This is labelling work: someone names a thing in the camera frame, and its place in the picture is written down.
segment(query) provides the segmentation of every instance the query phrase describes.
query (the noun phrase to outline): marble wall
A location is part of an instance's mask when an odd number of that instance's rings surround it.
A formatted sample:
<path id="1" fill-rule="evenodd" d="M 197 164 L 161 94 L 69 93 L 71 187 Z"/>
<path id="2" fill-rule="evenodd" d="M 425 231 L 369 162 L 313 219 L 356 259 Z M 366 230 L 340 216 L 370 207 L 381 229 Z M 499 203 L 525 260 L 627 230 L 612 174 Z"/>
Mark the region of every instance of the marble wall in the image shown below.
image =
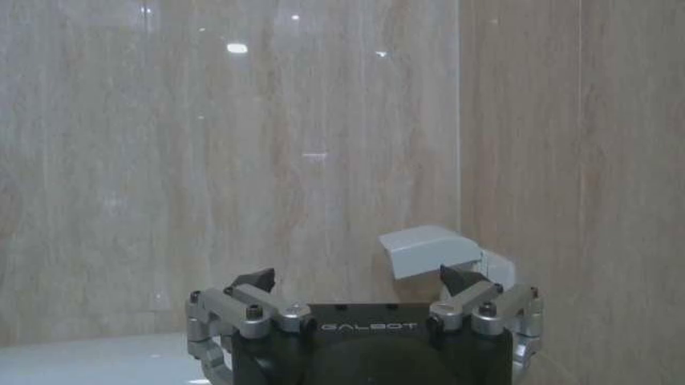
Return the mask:
<path id="1" fill-rule="evenodd" d="M 685 3 L 463 0 L 463 230 L 548 299 L 529 383 L 685 383 Z"/>
<path id="2" fill-rule="evenodd" d="M 455 0 L 7 0 L 0 53 L 0 345 L 269 266 L 397 297 L 376 237 L 459 225 Z"/>

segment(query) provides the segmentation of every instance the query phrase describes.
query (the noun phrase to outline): white plastic object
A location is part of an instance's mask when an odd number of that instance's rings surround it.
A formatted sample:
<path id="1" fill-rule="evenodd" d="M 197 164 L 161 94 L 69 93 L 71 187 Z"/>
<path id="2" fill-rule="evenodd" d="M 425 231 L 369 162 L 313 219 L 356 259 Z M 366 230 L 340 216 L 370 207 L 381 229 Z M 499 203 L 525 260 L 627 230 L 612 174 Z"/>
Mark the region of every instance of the white plastic object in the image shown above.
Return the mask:
<path id="1" fill-rule="evenodd" d="M 459 266 L 480 272 L 509 289 L 516 284 L 515 263 L 477 242 L 440 226 L 427 225 L 380 236 L 393 264 L 396 279 Z"/>

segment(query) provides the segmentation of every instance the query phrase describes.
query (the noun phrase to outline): robotic hand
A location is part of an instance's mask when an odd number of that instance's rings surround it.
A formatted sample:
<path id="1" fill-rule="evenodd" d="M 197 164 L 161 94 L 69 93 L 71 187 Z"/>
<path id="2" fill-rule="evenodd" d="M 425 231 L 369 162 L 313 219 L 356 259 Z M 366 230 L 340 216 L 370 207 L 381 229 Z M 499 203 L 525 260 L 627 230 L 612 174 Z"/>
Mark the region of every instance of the robotic hand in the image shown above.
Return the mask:
<path id="1" fill-rule="evenodd" d="M 186 303 L 189 353 L 214 385 L 511 385 L 541 349 L 535 287 L 505 291 L 441 266 L 447 300 L 306 305 L 270 293 L 274 274 L 241 276 Z"/>

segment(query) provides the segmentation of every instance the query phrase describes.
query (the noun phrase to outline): screw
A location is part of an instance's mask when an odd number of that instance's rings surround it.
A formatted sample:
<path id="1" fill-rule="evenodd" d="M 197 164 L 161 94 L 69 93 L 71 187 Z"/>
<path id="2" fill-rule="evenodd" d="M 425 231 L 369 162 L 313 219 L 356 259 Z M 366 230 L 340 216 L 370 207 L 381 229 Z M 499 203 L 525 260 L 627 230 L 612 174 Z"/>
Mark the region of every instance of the screw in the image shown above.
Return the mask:
<path id="1" fill-rule="evenodd" d="M 201 290 L 196 290 L 192 293 L 192 303 L 197 303 L 197 300 L 201 298 Z"/>
<path id="2" fill-rule="evenodd" d="M 300 303 L 296 303 L 284 311 L 284 316 L 292 318 L 301 317 L 308 312 L 308 310 L 308 307 L 302 306 Z"/>
<path id="3" fill-rule="evenodd" d="M 257 321 L 265 315 L 265 309 L 260 305 L 248 306 L 246 318 L 248 321 Z"/>
<path id="4" fill-rule="evenodd" d="M 492 302 L 485 302 L 479 307 L 479 313 L 487 317 L 495 317 L 497 315 L 497 306 Z"/>

